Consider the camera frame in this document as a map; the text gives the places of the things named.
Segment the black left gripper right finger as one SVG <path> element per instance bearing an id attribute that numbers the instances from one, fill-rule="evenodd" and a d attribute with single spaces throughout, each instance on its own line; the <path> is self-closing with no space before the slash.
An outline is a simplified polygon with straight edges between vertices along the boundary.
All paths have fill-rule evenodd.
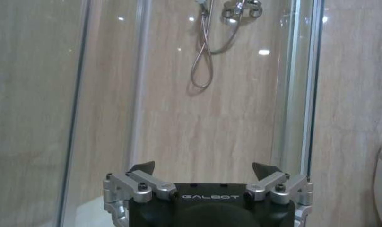
<path id="1" fill-rule="evenodd" d="M 248 203 L 270 199 L 275 206 L 295 206 L 293 226 L 304 227 L 313 208 L 313 182 L 305 175 L 291 176 L 276 166 L 254 162 L 259 181 L 247 184 Z"/>

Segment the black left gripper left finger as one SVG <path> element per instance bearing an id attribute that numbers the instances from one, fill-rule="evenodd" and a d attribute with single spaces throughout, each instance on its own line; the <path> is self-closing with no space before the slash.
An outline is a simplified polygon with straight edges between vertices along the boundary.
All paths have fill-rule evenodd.
<path id="1" fill-rule="evenodd" d="M 174 201 L 178 197 L 175 183 L 154 177 L 156 162 L 150 161 L 132 166 L 122 174 L 108 173 L 103 181 L 104 210 L 112 216 L 118 227 L 131 225 L 130 201 L 148 203 L 154 197 Z"/>

